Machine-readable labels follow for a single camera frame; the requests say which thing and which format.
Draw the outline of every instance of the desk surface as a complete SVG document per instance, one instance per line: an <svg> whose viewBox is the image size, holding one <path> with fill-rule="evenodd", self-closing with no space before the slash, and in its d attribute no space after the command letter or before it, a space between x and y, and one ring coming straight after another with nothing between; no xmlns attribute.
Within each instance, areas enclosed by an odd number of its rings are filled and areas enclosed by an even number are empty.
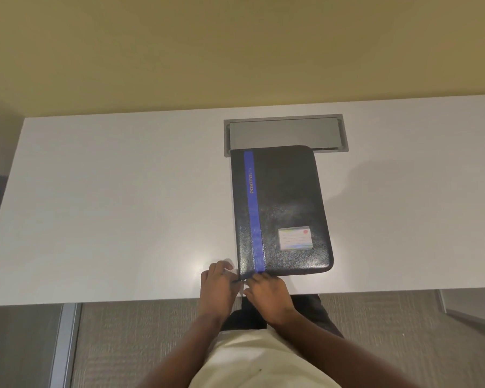
<svg viewBox="0 0 485 388"><path fill-rule="evenodd" d="M236 262L223 120L342 113L316 154L335 264L292 293L485 287L485 96L28 118L0 304L198 297Z"/></svg>

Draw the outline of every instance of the blue stripe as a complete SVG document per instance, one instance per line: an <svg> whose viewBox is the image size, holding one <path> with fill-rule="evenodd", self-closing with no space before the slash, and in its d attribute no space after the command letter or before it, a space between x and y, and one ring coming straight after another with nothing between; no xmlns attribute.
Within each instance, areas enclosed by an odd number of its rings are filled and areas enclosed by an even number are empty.
<svg viewBox="0 0 485 388"><path fill-rule="evenodd" d="M253 265L255 271L264 272L264 247L262 246L261 220L259 218L259 202L257 201L257 185L255 183L255 164L253 152L244 151L244 168L246 174L246 195L248 196L248 211L250 213L251 243L253 246Z"/></svg>

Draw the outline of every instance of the floor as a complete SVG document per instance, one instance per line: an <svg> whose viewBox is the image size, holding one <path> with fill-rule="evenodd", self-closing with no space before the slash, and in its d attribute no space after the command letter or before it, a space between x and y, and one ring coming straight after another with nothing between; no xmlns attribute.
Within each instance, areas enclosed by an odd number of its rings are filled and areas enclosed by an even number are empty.
<svg viewBox="0 0 485 388"><path fill-rule="evenodd" d="M439 312L435 291L324 294L346 338L422 386L485 388L485 335ZM85 304L73 388L135 386L176 344L197 300Z"/></svg>

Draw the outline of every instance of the person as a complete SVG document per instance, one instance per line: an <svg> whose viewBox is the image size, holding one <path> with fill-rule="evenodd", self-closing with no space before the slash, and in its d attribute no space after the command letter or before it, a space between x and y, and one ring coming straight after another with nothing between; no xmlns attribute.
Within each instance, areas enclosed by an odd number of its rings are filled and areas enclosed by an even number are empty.
<svg viewBox="0 0 485 388"><path fill-rule="evenodd" d="M278 277L253 275L231 313L243 285L232 269L201 274L197 318L140 387L418 387L344 339L319 296L291 296Z"/></svg>

